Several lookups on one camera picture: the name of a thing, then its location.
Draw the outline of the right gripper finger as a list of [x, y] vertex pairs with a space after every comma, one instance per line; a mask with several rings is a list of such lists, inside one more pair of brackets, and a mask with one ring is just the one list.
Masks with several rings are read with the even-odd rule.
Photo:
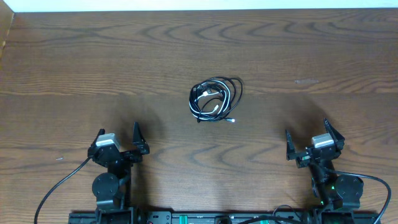
[[285, 130], [285, 135], [286, 135], [286, 141], [287, 141], [286, 154], [295, 154], [295, 146], [294, 146], [292, 137], [287, 129]]
[[337, 146], [343, 146], [345, 144], [345, 138], [331, 125], [326, 118], [323, 119], [323, 125]]

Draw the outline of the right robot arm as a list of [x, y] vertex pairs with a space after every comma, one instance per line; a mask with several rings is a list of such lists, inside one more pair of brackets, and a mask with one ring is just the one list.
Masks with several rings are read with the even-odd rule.
[[327, 119], [323, 120], [325, 134], [312, 137], [312, 144], [303, 152], [295, 150], [288, 131], [286, 158], [295, 160], [298, 168], [308, 167], [312, 176], [312, 190], [321, 205], [302, 218], [306, 223], [354, 223], [353, 211], [360, 207], [364, 183], [361, 178], [338, 174], [332, 160], [339, 158], [345, 138]]

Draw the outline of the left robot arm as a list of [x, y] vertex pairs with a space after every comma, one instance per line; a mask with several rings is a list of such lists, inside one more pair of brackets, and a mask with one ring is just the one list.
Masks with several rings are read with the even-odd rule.
[[144, 223], [142, 212], [131, 206], [131, 168], [150, 153], [139, 123], [133, 126], [130, 151], [120, 151], [120, 143], [114, 133], [100, 129], [88, 148], [88, 157], [107, 171], [98, 175], [92, 183], [96, 197], [95, 223]]

